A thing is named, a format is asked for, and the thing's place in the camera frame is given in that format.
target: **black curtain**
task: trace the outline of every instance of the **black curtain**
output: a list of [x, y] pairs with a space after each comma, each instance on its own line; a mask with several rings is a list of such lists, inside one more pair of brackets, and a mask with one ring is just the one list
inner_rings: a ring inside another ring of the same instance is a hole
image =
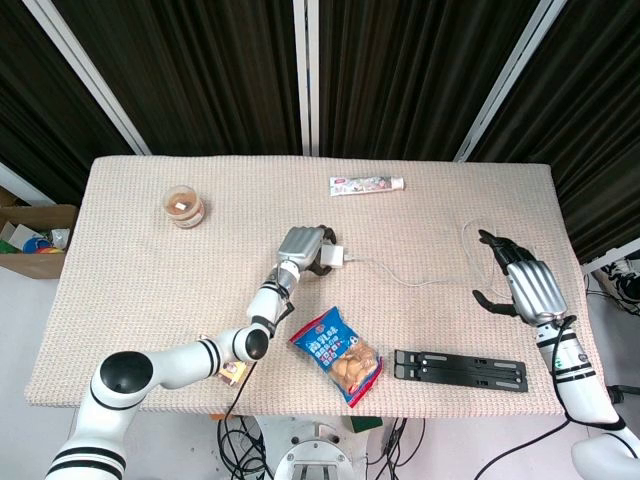
[[537, 0], [322, 0], [320, 153], [451, 161]]
[[640, 237], [640, 2], [569, 2], [471, 160], [551, 165], [583, 262]]
[[21, 1], [0, 8], [0, 163], [79, 205], [95, 157], [124, 139]]
[[154, 154], [301, 152], [291, 0], [55, 0]]

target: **toothpaste tube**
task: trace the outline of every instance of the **toothpaste tube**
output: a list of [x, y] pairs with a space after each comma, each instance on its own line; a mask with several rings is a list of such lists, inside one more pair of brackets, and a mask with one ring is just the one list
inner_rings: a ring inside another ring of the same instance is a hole
[[404, 178], [402, 177], [330, 177], [329, 193], [332, 197], [337, 195], [355, 195], [357, 193], [391, 192], [392, 190], [404, 190]]

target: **white power adapter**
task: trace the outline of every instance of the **white power adapter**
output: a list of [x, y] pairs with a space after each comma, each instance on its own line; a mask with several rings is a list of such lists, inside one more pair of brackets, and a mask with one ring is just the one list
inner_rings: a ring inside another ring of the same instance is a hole
[[320, 265], [323, 267], [342, 268], [344, 265], [344, 247], [326, 243], [320, 249]]

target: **white cable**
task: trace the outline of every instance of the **white cable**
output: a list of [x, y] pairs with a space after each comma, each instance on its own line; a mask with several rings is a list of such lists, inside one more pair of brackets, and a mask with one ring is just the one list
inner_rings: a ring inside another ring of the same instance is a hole
[[[510, 299], [511, 295], [504, 295], [503, 293], [500, 293], [500, 292], [496, 291], [493, 288], [493, 277], [494, 277], [494, 273], [495, 273], [495, 263], [491, 262], [491, 273], [489, 274], [489, 276], [485, 276], [483, 274], [482, 269], [480, 268], [476, 258], [471, 254], [471, 252], [467, 248], [467, 242], [466, 242], [466, 239], [465, 239], [465, 232], [466, 232], [467, 228], [469, 227], [469, 225], [471, 225], [472, 223], [478, 222], [480, 220], [487, 220], [487, 223], [489, 223], [489, 224], [491, 224], [493, 226], [493, 228], [490, 231], [493, 233], [494, 236], [496, 236], [496, 237], [498, 236], [498, 232], [497, 232], [497, 229], [495, 227], [495, 224], [493, 224], [493, 222], [491, 222], [491, 220], [489, 220], [486, 217], [474, 218], [473, 220], [469, 220], [468, 222], [466, 222], [462, 226], [462, 229], [460, 231], [460, 239], [461, 239], [461, 242], [462, 242], [462, 249], [464, 250], [464, 254], [467, 257], [467, 261], [471, 265], [471, 268], [473, 270], [475, 270], [475, 273], [476, 273], [477, 277], [480, 279], [480, 282], [481, 282], [483, 288], [489, 289], [492, 293], [494, 293], [498, 297]], [[470, 284], [468, 281], [465, 281], [464, 279], [460, 279], [460, 278], [434, 279], [434, 280], [427, 280], [427, 281], [420, 282], [420, 283], [408, 282], [406, 280], [402, 280], [401, 278], [399, 278], [393, 272], [393, 270], [391, 270], [388, 266], [386, 266], [381, 261], [376, 260], [375, 258], [370, 258], [370, 257], [359, 257], [357, 255], [351, 255], [351, 254], [345, 253], [344, 254], [344, 261], [345, 262], [350, 262], [350, 261], [371, 262], [374, 265], [378, 266], [379, 268], [383, 269], [385, 272], [387, 272], [389, 274], [389, 276], [395, 282], [399, 283], [400, 285], [404, 285], [405, 287], [418, 288], [418, 287], [424, 287], [424, 286], [427, 286], [427, 285], [435, 285], [435, 284], [442, 284], [442, 283], [454, 284], [454, 285], [474, 286], [473, 284]]]

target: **charging cable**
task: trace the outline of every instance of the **charging cable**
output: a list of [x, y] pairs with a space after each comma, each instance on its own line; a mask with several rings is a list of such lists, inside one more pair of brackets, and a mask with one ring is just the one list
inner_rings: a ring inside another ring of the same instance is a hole
[[[484, 272], [482, 271], [482, 268], [478, 260], [471, 254], [471, 251], [467, 245], [467, 240], [465, 235], [467, 228], [469, 228], [469, 226], [472, 225], [473, 223], [477, 223], [480, 221], [484, 221], [488, 224], [491, 224], [493, 228], [487, 229], [487, 230], [491, 231], [493, 235], [498, 236], [495, 224], [493, 224], [493, 222], [491, 222], [488, 218], [486, 217], [474, 218], [473, 220], [469, 220], [468, 222], [466, 222], [462, 226], [462, 229], [460, 231], [460, 240], [462, 243], [462, 250], [464, 251], [467, 261], [471, 265], [472, 270], [475, 271], [476, 276], [478, 277], [478, 279], [480, 280], [484, 288], [490, 290], [498, 297], [511, 298], [511, 295], [505, 295], [503, 293], [496, 291], [493, 288], [493, 277], [495, 275], [495, 262], [491, 262], [491, 272], [488, 275], [485, 275]], [[375, 258], [361, 257], [358, 255], [346, 253], [342, 245], [327, 244], [322, 246], [322, 249], [320, 251], [320, 265], [330, 266], [332, 268], [342, 268], [346, 262], [373, 263], [378, 268], [384, 270], [393, 279], [393, 281], [405, 287], [419, 288], [419, 287], [425, 287], [427, 285], [436, 285], [436, 284], [454, 284], [454, 285], [465, 285], [465, 286], [471, 286], [471, 287], [476, 286], [474, 284], [471, 284], [467, 280], [461, 279], [461, 278], [438, 278], [438, 279], [426, 280], [424, 282], [419, 282], [419, 283], [409, 282], [398, 277], [393, 272], [393, 270], [391, 270], [391, 268], [389, 268], [387, 265], [385, 265], [384, 263], [382, 263], [381, 261]]]

